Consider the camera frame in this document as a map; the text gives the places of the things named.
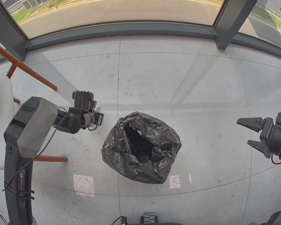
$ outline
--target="tiled floor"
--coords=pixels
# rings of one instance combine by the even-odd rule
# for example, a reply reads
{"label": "tiled floor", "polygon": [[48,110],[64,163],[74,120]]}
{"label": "tiled floor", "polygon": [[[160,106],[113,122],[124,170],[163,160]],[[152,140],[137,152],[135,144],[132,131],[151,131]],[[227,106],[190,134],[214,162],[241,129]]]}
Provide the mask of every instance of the tiled floor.
{"label": "tiled floor", "polygon": [[[135,36],[47,47],[30,52],[25,63],[58,89],[16,69],[11,81],[21,102],[40,96],[68,108],[74,90],[87,90],[105,113],[94,132],[56,133],[44,154],[66,155],[67,163],[34,162],[38,224],[108,225],[120,215],[132,224],[154,211],[159,222],[247,225],[281,210],[281,165],[251,150],[246,142],[259,134],[236,125],[240,117],[275,119],[281,112],[280,58],[236,45],[217,50],[212,40]],[[0,73],[9,66],[0,64]],[[169,174],[179,176],[179,188],[170,189],[169,178],[162,185],[128,180],[102,161],[109,130],[134,111],[179,134],[182,148]],[[92,177],[93,183],[83,179],[94,192],[76,193],[73,175]],[[0,214],[8,218],[2,192]]]}

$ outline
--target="gray metal window frame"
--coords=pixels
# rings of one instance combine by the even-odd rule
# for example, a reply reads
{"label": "gray metal window frame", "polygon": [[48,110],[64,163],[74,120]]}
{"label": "gray metal window frame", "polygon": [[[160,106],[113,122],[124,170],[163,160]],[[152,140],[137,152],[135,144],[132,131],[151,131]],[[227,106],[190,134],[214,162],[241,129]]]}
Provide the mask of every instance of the gray metal window frame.
{"label": "gray metal window frame", "polygon": [[171,21],[122,21],[69,28],[28,39],[0,1],[0,43],[21,61],[26,58],[27,52],[43,47],[88,38],[125,35],[171,35],[213,39],[218,49],[226,49],[233,43],[281,57],[281,48],[258,38],[238,34],[256,2],[257,0],[224,0],[211,27]]}

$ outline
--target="cable connector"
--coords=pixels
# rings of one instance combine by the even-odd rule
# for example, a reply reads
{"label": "cable connector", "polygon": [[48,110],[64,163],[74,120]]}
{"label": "cable connector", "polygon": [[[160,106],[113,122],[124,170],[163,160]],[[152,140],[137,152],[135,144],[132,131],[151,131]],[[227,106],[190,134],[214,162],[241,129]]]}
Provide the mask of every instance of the cable connector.
{"label": "cable connector", "polygon": [[127,223],[127,217],[122,217],[122,218],[121,218],[121,225],[128,225],[128,223]]}

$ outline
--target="plastic bag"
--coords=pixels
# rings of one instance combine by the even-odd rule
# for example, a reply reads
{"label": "plastic bag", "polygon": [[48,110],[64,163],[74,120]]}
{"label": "plastic bag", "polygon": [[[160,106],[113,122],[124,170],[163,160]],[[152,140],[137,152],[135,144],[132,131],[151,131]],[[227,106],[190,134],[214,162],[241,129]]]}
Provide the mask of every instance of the plastic bag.
{"label": "plastic bag", "polygon": [[165,122],[133,112],[119,118],[101,152],[103,161],[126,178],[162,184],[180,148],[178,134]]}

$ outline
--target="asphalt road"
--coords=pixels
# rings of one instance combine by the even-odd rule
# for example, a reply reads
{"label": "asphalt road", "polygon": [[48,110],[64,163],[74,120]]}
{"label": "asphalt road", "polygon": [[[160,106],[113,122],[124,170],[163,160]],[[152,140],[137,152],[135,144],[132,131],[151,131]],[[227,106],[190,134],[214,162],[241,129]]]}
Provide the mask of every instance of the asphalt road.
{"label": "asphalt road", "polygon": [[[29,38],[80,25],[121,20],[171,20],[212,25],[219,5],[194,0],[96,0],[59,8],[20,25]],[[281,47],[281,33],[249,16],[240,32]]]}

